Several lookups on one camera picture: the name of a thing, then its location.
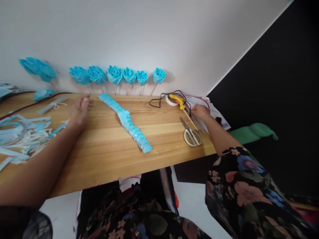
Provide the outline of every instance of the black wall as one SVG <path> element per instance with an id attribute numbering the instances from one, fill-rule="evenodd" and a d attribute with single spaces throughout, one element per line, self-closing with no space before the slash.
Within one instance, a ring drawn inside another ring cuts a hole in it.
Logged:
<path id="1" fill-rule="evenodd" d="M 319 199 L 316 13 L 316 3 L 293 2 L 208 96 L 233 129 L 274 130 L 278 141 L 246 147 L 284 193 Z"/>

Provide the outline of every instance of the yellow glue gun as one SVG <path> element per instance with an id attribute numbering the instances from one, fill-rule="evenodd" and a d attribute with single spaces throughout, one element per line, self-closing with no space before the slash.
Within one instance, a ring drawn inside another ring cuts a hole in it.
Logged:
<path id="1" fill-rule="evenodd" d="M 171 99 L 174 99 L 176 103 L 179 103 L 180 109 L 183 110 L 185 109 L 185 104 L 184 104 L 184 99 L 177 96 L 177 95 L 173 95 L 173 94 L 169 94 L 169 97 Z"/>

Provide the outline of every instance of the person's left hand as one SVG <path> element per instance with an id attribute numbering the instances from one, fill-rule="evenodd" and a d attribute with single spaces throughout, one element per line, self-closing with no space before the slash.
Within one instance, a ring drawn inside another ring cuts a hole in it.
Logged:
<path id="1" fill-rule="evenodd" d="M 82 131 L 87 122 L 88 111 L 92 109 L 94 100 L 89 99 L 90 95 L 82 95 L 76 98 L 71 105 L 69 127 L 75 127 Z"/>

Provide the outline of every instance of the sleeve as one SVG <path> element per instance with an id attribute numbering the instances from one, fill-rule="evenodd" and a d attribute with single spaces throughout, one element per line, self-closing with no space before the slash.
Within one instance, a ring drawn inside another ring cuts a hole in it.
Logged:
<path id="1" fill-rule="evenodd" d="M 50 239 L 52 224 L 48 216 L 36 209 L 0 206 L 0 238 Z"/>
<path id="2" fill-rule="evenodd" d="M 315 236 L 245 148 L 230 148 L 214 162 L 207 176 L 205 203 L 233 238 Z"/>

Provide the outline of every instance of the red wire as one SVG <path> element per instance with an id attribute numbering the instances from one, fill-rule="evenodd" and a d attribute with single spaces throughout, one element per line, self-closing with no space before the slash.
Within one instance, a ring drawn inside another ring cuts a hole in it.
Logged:
<path id="1" fill-rule="evenodd" d="M 210 109 L 208 102 L 206 100 L 204 100 L 203 98 L 200 98 L 200 97 L 197 97 L 197 96 L 187 96 L 186 98 L 189 98 L 189 97 L 195 97 L 195 98 L 199 98 L 199 99 L 205 101 L 205 103 L 207 104 L 208 108 Z"/>
<path id="2" fill-rule="evenodd" d="M 53 97 L 55 97 L 55 96 L 57 96 L 57 95 L 66 94 L 66 93 L 67 93 L 67 92 L 57 93 L 57 94 L 52 95 L 52 96 L 50 96 L 50 97 L 48 97 L 48 98 L 46 98 L 46 99 L 44 99 L 44 100 L 41 100 L 41 101 L 35 102 L 35 103 L 31 104 L 31 105 L 22 107 L 22 108 L 20 108 L 20 109 L 14 111 L 14 112 L 12 112 L 12 113 L 10 113 L 10 114 L 7 114 L 6 116 L 0 117 L 0 120 L 3 120 L 3 119 L 5 119 L 5 118 L 7 118 L 7 117 L 10 117 L 10 116 L 16 114 L 17 112 L 19 112 L 19 111 L 21 111 L 21 110 L 24 110 L 24 109 L 29 108 L 29 107 L 31 107 L 31 106 L 34 106 L 34 105 L 37 105 L 37 104 L 42 103 L 42 102 L 44 102 L 44 101 L 47 101 L 47 100 L 49 100 L 49 99 L 52 99 Z"/>

